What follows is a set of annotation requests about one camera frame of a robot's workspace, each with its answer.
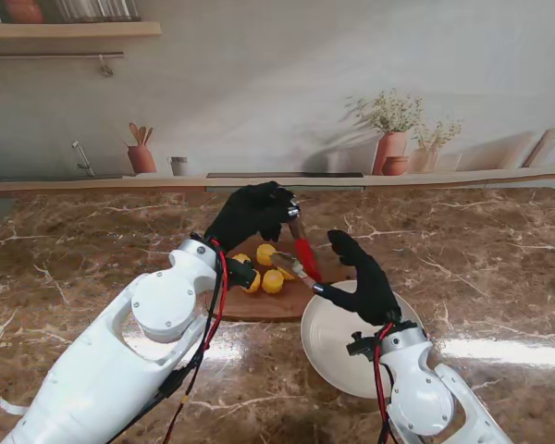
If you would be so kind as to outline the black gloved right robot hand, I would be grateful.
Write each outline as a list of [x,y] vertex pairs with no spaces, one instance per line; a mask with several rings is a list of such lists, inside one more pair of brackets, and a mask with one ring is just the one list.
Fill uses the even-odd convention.
[[327,237],[339,260],[344,265],[355,268],[356,290],[349,293],[333,285],[315,283],[314,293],[343,310],[358,314],[372,326],[399,323],[401,308],[385,272],[374,257],[366,253],[346,232],[332,229]]

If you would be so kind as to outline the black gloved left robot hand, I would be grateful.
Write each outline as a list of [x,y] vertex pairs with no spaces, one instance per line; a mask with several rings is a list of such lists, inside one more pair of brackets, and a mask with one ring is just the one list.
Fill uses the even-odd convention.
[[247,185],[233,192],[203,237],[232,251],[259,234],[265,241],[278,241],[283,224],[300,212],[295,195],[275,181]]

